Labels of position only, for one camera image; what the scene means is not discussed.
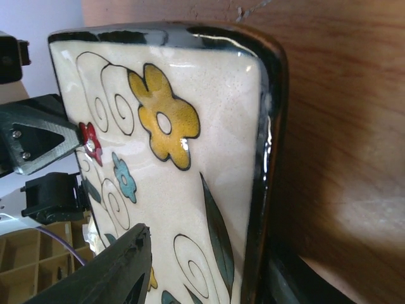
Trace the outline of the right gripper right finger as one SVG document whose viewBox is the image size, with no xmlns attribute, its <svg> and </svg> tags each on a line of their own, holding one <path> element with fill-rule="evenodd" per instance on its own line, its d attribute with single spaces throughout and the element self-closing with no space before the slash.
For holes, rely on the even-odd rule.
<svg viewBox="0 0 405 304">
<path fill-rule="evenodd" d="M 352 303 L 284 246 L 270 247 L 265 295 L 270 303 Z"/>
</svg>

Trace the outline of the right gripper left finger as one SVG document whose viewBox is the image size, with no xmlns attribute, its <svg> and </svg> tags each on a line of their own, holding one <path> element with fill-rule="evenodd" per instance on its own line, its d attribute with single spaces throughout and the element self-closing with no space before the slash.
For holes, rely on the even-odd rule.
<svg viewBox="0 0 405 304">
<path fill-rule="evenodd" d="M 89 263 L 27 303 L 144 303 L 151 274 L 150 230 L 137 224 Z"/>
</svg>

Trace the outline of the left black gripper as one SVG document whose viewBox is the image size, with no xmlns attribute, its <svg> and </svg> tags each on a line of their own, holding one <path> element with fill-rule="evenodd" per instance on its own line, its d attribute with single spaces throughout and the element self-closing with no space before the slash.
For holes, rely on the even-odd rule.
<svg viewBox="0 0 405 304">
<path fill-rule="evenodd" d="M 1 177 L 33 174 L 83 145 L 61 98 L 47 94 L 1 105 Z"/>
</svg>

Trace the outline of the square dark rimmed plate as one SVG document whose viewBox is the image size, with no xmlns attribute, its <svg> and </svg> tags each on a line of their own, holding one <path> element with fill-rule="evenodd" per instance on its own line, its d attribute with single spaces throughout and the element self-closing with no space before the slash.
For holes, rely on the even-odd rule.
<svg viewBox="0 0 405 304">
<path fill-rule="evenodd" d="M 87 27 L 48 38 L 97 231 L 151 233 L 147 303 L 258 303 L 287 114 L 269 34 L 222 22 Z"/>
</svg>

